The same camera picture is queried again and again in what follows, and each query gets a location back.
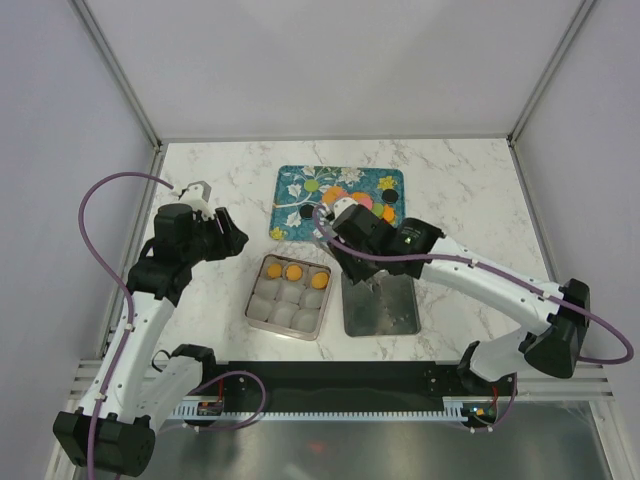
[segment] blue floral placemat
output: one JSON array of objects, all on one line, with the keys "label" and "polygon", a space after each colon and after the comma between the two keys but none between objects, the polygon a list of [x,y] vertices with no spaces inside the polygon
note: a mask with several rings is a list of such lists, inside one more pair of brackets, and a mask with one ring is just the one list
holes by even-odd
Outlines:
[{"label": "blue floral placemat", "polygon": [[311,241],[315,230],[313,208],[345,195],[392,225],[404,219],[404,177],[400,170],[291,165],[278,171],[269,235],[274,240]]}]

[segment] flower pattern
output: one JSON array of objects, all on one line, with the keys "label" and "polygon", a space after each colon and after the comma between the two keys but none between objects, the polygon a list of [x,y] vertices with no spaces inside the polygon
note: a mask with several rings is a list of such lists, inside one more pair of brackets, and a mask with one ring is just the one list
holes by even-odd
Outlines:
[{"label": "flower pattern", "polygon": [[312,241],[314,235],[318,237],[313,220],[306,216],[303,218],[300,208],[303,205],[322,205],[323,196],[332,187],[339,187],[338,190],[344,190],[346,194],[364,192],[380,208],[380,204],[384,204],[382,191],[393,188],[398,192],[398,201],[393,205],[396,213],[394,224],[404,219],[404,179],[400,170],[287,165],[280,168],[276,181],[269,227],[271,238]]}]

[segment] white wall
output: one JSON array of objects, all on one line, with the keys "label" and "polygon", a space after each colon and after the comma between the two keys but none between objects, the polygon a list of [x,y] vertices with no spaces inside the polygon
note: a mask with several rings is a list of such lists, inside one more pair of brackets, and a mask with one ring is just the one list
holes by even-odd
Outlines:
[{"label": "white wall", "polygon": [[[112,288],[82,244],[78,204],[108,173],[148,171],[152,153],[67,2],[1,2],[0,65],[0,476],[39,479]],[[112,264],[141,187],[122,180],[89,205]]]},{"label": "white wall", "polygon": [[506,134],[579,0],[87,0],[163,138]]},{"label": "white wall", "polygon": [[[518,142],[562,278],[640,350],[640,3],[599,2]],[[618,356],[592,326],[592,353]],[[640,452],[638,361],[608,369]]]}]

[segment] yellow flower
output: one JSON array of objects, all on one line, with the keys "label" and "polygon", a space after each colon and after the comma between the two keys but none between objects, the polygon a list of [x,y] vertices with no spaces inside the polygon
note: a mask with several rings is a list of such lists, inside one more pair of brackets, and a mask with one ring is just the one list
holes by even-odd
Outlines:
[{"label": "yellow flower", "polygon": [[381,178],[378,181],[378,188],[380,190],[388,190],[390,188],[395,187],[398,184],[398,182],[396,182],[393,177],[391,175],[389,175],[388,177],[384,177]]},{"label": "yellow flower", "polygon": [[282,230],[280,227],[276,227],[269,232],[269,235],[271,235],[271,238],[274,240],[282,240],[287,236],[287,232]]}]

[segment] marble tabletop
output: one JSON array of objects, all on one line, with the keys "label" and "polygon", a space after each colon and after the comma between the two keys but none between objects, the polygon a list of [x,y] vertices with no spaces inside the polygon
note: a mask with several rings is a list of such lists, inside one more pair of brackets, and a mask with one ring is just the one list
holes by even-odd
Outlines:
[{"label": "marble tabletop", "polygon": [[[249,235],[243,253],[201,263],[157,348],[210,346],[219,360],[459,360],[469,343],[514,330],[517,324],[458,292],[416,282],[421,331],[412,336],[351,338],[344,331],[340,278],[335,276],[316,341],[255,329],[243,317],[255,275],[267,253],[337,262],[312,243],[278,242],[268,234],[273,192],[282,165],[392,167],[405,179],[407,216],[442,228],[458,242],[505,266],[547,279],[524,196],[506,141],[340,140],[175,143],[161,177],[186,186],[205,180],[209,203],[225,206]],[[157,208],[173,200],[158,187]],[[152,236],[152,221],[146,238]]]}]

